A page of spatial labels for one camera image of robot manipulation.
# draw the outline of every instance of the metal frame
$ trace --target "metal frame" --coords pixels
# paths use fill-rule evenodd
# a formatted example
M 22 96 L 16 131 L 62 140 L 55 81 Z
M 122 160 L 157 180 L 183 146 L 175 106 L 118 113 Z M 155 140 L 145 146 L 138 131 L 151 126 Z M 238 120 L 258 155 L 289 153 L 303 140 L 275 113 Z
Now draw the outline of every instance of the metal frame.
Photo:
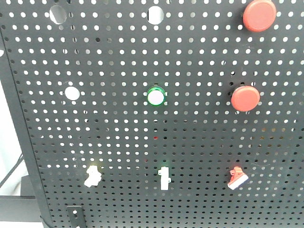
M 29 1 L 23 2 L 22 10 L 27 15 L 31 17 L 35 9 L 41 18 L 26 21 L 32 30 L 22 30 L 21 33 L 23 38 L 33 36 L 35 40 L 27 42 L 23 39 L 18 45 L 24 49 L 31 45 L 35 54 L 30 57 L 25 52 L 19 54 L 16 42 L 10 39 L 16 34 L 11 28 L 13 22 L 18 23 L 21 28 L 25 22 L 20 19 L 20 12 L 17 11 L 20 6 L 13 2 L 3 8 L 7 9 L 4 18 L 9 26 L 5 30 L 7 40 L 2 41 L 9 48 L 6 47 L 7 58 L 1 59 L 0 67 L 4 75 L 4 92 L 41 216 L 49 226 L 70 226 L 67 206 L 73 205 L 82 207 L 88 226 L 303 226 L 303 188 L 299 178 L 303 168 L 301 140 L 304 121 L 301 112 L 304 81 L 303 75 L 296 74 L 303 69 L 299 62 L 303 60 L 303 47 L 299 40 L 295 41 L 296 36 L 302 35 L 295 20 L 303 19 L 303 2 L 291 4 L 290 1 L 276 0 L 278 9 L 282 12 L 282 16 L 276 19 L 276 23 L 280 24 L 279 30 L 271 28 L 265 33 L 252 34 L 244 28 L 238 29 L 238 25 L 242 23 L 240 15 L 245 7 L 243 1 L 218 1 L 221 2 L 221 17 L 225 17 L 231 24 L 230 31 L 225 31 L 230 39 L 227 43 L 223 42 L 221 30 L 212 30 L 215 23 L 221 29 L 226 26 L 225 20 L 214 17 L 219 9 L 215 0 L 196 1 L 198 6 L 192 6 L 195 1 L 190 0 L 180 1 L 184 5 L 179 4 L 179 1 L 171 1 L 170 4 L 159 1 L 163 10 L 170 12 L 171 16 L 157 29 L 149 25 L 145 18 L 141 18 L 142 13 L 153 5 L 150 0 L 143 1 L 145 4 L 136 0 L 130 1 L 133 4 L 129 4 L 127 0 L 104 0 L 97 1 L 96 6 L 89 3 L 80 5 L 78 1 L 48 0 L 44 1 L 45 4 L 35 1 L 37 7 L 30 5 Z M 67 13 L 70 12 L 62 27 L 52 24 L 44 16 L 54 4 L 59 4 Z M 9 18 L 10 10 L 16 10 L 18 17 Z M 85 20 L 80 17 L 82 10 L 87 12 Z M 92 17 L 94 10 L 98 10 L 103 18 L 102 32 L 92 29 L 93 23 L 100 22 Z M 202 17 L 203 10 L 209 12 L 208 17 Z M 233 12 L 232 18 L 226 16 L 227 10 Z M 291 22 L 292 29 L 288 30 L 285 29 L 286 20 L 283 17 L 287 17 L 292 10 L 297 17 Z M 181 11 L 187 19 L 178 17 Z M 195 11 L 197 15 L 193 19 L 190 18 L 191 11 Z M 128 17 L 130 12 L 137 20 Z M 121 19 L 116 16 L 119 13 L 127 17 Z M 201 29 L 202 21 L 207 24 L 207 30 Z M 39 31 L 34 29 L 35 23 L 41 23 Z M 83 23 L 91 27 L 88 26 L 86 31 L 82 30 Z M 171 25 L 170 31 L 166 29 L 166 23 Z M 50 24 L 52 29 L 48 30 L 47 25 Z M 193 24 L 199 32 L 189 30 Z M 121 25 L 124 25 L 124 31 L 118 29 Z M 131 30 L 131 25 L 135 25 L 136 29 Z M 145 31 L 141 30 L 142 25 L 147 27 Z M 179 25 L 186 29 L 177 30 Z M 43 37 L 44 43 L 38 43 L 38 36 Z M 54 44 L 49 42 L 51 36 L 55 37 Z M 166 43 L 167 36 L 171 38 L 169 43 Z M 216 44 L 213 36 L 218 37 Z M 276 37 L 275 42 L 272 41 L 272 36 Z M 285 42 L 285 37 L 288 36 L 290 39 Z M 69 42 L 61 42 L 61 37 Z M 123 37 L 125 42 L 120 43 L 119 37 Z M 159 38 L 157 44 L 153 41 L 154 37 Z M 204 37 L 205 41 L 201 42 L 200 37 Z M 131 42 L 133 38 L 136 38 L 139 45 Z M 148 38 L 147 41 L 141 42 L 144 38 Z M 182 38 L 182 44 L 185 45 L 177 42 L 179 38 Z M 49 55 L 40 53 L 41 45 L 47 49 Z M 204 54 L 198 51 L 198 47 L 204 49 Z M 239 49 L 238 54 L 234 53 L 236 47 Z M 98 48 L 103 49 L 101 54 L 97 54 Z M 133 48 L 137 50 L 137 54 L 131 54 Z M 155 48 L 159 50 L 157 56 L 154 55 Z M 167 48 L 171 50 L 170 55 L 164 52 Z M 218 51 L 211 55 L 214 48 Z M 279 53 L 281 48 L 286 49 L 285 54 Z M 125 49 L 124 55 L 120 54 L 120 49 Z M 246 54 L 248 49 L 251 51 L 250 55 Z M 50 63 L 53 60 L 59 61 L 56 68 L 61 72 L 61 84 L 57 84 L 59 76 L 55 74 L 55 70 L 49 69 L 50 65 L 40 64 L 37 65 L 40 67 L 38 70 L 42 71 L 39 77 L 44 85 L 32 83 L 27 86 L 26 80 L 35 82 L 38 76 L 33 72 L 25 76 L 22 70 L 33 71 L 32 59 L 40 60 L 41 56 Z M 279 65 L 277 61 L 281 56 L 284 61 Z M 22 58 L 28 63 L 22 65 Z M 99 58 L 103 60 L 102 66 L 97 65 Z M 243 64 L 246 58 L 250 60 L 247 65 Z M 65 65 L 67 59 L 70 60 L 68 67 Z M 138 64 L 120 65 L 120 61 L 126 59 L 136 60 Z M 150 65 L 140 65 L 144 59 Z M 163 65 L 154 66 L 155 59 Z M 169 66 L 164 64 L 167 59 L 171 61 Z M 272 60 L 272 65 L 268 65 L 269 59 Z M 15 63 L 10 66 L 9 62 L 12 60 Z M 183 60 L 192 60 L 192 65 Z M 203 66 L 198 64 L 200 60 L 204 61 Z M 177 61 L 182 61 L 181 67 L 175 65 Z M 71 75 L 63 73 L 67 68 L 71 70 Z M 11 69 L 19 74 L 14 75 Z M 102 76 L 99 75 L 101 69 L 104 73 Z M 51 71 L 47 77 L 43 73 L 45 70 Z M 94 73 L 84 76 L 78 75 L 77 71 Z M 287 71 L 293 72 L 293 75 L 289 75 Z M 52 86 L 46 84 L 46 78 Z M 207 85 L 207 81 L 212 82 L 212 86 Z M 74 104 L 65 98 L 63 92 L 69 82 L 73 85 L 82 83 L 81 89 L 85 92 Z M 143 94 L 154 83 L 159 83 L 168 93 L 167 103 L 157 108 L 144 105 L 146 97 Z M 240 84 L 253 84 L 263 93 L 262 105 L 250 113 L 235 112 L 229 105 L 229 93 Z M 43 95 L 37 96 L 37 100 L 48 100 L 50 104 L 50 100 L 54 99 L 57 106 L 32 105 L 29 90 L 34 90 L 36 94 L 45 90 Z M 50 91 L 54 94 L 52 98 L 48 96 Z M 129 93 L 128 96 L 118 93 L 121 91 Z M 195 92 L 200 92 L 200 96 L 196 96 Z M 103 104 L 101 100 L 107 101 L 107 104 Z M 96 106 L 92 105 L 94 101 L 98 101 Z M 127 101 L 128 105 L 122 105 L 121 101 Z M 51 112 L 54 106 L 59 110 L 56 114 Z M 47 116 L 42 113 L 44 108 L 51 110 Z M 39 109 L 40 113 L 28 112 L 33 109 Z M 129 111 L 128 115 L 123 113 L 125 110 Z M 80 121 L 64 122 L 67 116 Z M 36 123 L 35 118 L 57 118 L 61 122 Z M 65 137 L 60 141 L 48 136 L 50 133 L 46 129 L 50 125 L 65 129 L 68 126 L 72 130 L 67 132 L 68 130 L 62 129 L 60 134 Z M 37 130 L 39 126 L 44 129 L 42 133 Z M 78 126 L 82 129 L 80 132 L 75 130 Z M 117 133 L 115 128 L 121 128 L 120 132 Z M 124 132 L 126 128 L 134 131 Z M 59 133 L 52 129 L 51 134 Z M 84 147 L 94 153 L 81 153 L 79 141 L 84 145 L 91 143 L 92 149 Z M 102 168 L 100 172 L 103 179 L 97 187 L 88 189 L 83 182 L 87 178 L 86 168 L 91 164 Z M 236 165 L 244 168 L 244 172 L 249 175 L 249 181 L 238 190 L 230 191 L 227 188 L 229 170 Z M 171 167 L 172 182 L 168 191 L 160 190 L 157 170 L 161 166 Z
M 1 41 L 3 44 L 5 44 L 2 36 L 2 30 L 1 30 Z M 9 218 L 12 221 L 27 221 L 27 220 L 34 220 L 37 221 L 37 216 L 35 213 L 37 210 L 35 209 L 36 204 L 38 203 L 40 214 L 42 218 L 45 220 L 47 224 L 52 224 L 51 216 L 48 210 L 48 203 L 46 200 L 46 196 L 43 191 L 43 185 L 41 182 L 41 178 L 39 175 L 39 171 L 37 168 L 37 163 L 35 162 L 35 156 L 33 153 L 33 147 L 31 145 L 30 137 L 28 128 L 26 126 L 26 122 L 23 116 L 23 111 L 20 106 L 20 101 L 18 98 L 18 92 L 16 89 L 16 85 L 13 79 L 12 71 L 9 64 L 9 59 L 7 56 L 7 50 L 5 48 L 5 54 L 0 58 L 0 69 L 1 69 L 1 84 L 3 86 L 3 91 L 5 93 L 5 97 L 8 103 L 10 115 L 12 117 L 15 130 L 17 133 L 17 137 L 20 142 L 20 147 L 23 152 L 24 160 L 26 163 L 26 166 L 28 168 L 28 173 L 30 175 L 30 179 L 32 182 L 32 186 L 35 191 L 35 197 L 33 198 L 22 198 L 22 197 L 2 197 L 2 203 L 3 205 L 12 208 L 13 210 L 8 210 L 11 212 L 9 216 L 6 218 Z M 21 216 L 20 208 L 23 208 L 23 206 L 28 206 L 33 209 L 33 217 L 25 218 L 24 216 Z

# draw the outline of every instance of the black metal bracket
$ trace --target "black metal bracket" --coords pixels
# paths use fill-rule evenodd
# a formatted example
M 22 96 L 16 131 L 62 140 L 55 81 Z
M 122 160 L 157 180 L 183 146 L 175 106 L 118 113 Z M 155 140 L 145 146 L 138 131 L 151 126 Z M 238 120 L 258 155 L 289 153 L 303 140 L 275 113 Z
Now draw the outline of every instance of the black metal bracket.
M 39 216 L 34 196 L 0 196 L 0 221 L 40 222 Z
M 81 206 L 67 206 L 71 228 L 86 228 L 86 221 Z

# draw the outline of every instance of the black cable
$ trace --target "black cable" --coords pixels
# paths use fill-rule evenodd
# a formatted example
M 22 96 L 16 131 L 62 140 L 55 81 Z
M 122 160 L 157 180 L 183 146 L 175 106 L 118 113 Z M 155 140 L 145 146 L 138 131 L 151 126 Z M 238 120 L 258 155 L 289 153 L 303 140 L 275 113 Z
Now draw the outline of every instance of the black cable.
M 5 176 L 5 178 L 1 181 L 0 183 L 0 188 L 4 185 L 4 183 L 8 180 L 8 178 L 11 176 L 11 174 L 16 170 L 16 168 L 20 165 L 20 163 L 23 161 L 23 155 L 21 154 L 20 157 L 18 158 L 16 164 L 14 165 L 13 168 L 8 172 L 8 174 Z

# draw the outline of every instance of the orange plastic clip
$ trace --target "orange plastic clip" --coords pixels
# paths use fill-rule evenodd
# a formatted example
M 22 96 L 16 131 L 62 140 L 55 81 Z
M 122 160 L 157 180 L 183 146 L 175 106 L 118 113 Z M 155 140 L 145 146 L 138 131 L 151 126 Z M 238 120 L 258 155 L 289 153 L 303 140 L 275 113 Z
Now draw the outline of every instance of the orange plastic clip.
M 230 171 L 231 179 L 228 183 L 228 187 L 232 190 L 236 189 L 246 180 L 248 180 L 248 176 L 242 171 L 242 169 L 238 166 L 234 167 L 233 170 Z

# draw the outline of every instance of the white round button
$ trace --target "white round button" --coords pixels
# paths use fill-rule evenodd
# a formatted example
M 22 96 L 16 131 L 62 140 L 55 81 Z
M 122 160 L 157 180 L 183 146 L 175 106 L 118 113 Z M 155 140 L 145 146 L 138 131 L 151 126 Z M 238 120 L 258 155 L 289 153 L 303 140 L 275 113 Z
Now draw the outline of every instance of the white round button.
M 161 105 L 164 99 L 164 94 L 159 90 L 153 90 L 148 94 L 148 101 L 152 105 Z
M 80 92 L 77 88 L 70 86 L 66 88 L 65 95 L 67 99 L 70 99 L 71 101 L 75 101 L 80 97 Z

